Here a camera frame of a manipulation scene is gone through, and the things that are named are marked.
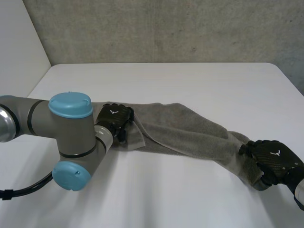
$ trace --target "gray wall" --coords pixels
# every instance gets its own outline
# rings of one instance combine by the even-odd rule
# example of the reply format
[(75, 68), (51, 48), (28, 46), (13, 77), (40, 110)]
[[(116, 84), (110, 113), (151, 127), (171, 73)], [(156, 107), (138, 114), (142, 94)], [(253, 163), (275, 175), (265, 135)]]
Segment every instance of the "gray wall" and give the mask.
[(304, 0), (24, 0), (51, 64), (269, 62), (304, 94)]

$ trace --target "concrete wall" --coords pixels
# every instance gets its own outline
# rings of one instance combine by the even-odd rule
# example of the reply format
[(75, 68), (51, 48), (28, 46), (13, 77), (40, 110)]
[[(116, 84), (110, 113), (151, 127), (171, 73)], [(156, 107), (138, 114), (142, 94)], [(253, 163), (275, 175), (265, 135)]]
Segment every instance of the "concrete wall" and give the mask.
[(0, 95), (28, 96), (50, 67), (22, 0), (0, 0)]
[(269, 62), (304, 94), (303, 0), (24, 0), (51, 64)]

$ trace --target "gray towel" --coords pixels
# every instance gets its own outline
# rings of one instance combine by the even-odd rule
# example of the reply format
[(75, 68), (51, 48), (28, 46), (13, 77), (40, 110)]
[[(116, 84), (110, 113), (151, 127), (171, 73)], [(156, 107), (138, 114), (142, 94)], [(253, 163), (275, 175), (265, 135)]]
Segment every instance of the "gray towel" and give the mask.
[[(94, 120), (104, 104), (112, 103), (93, 103)], [(246, 136), (229, 132), (181, 104), (122, 104), (134, 109), (134, 123), (127, 129), (127, 144), (114, 142), (113, 148), (213, 160), (245, 184), (257, 190), (268, 188), (255, 162), (238, 154), (240, 146), (249, 141)]]

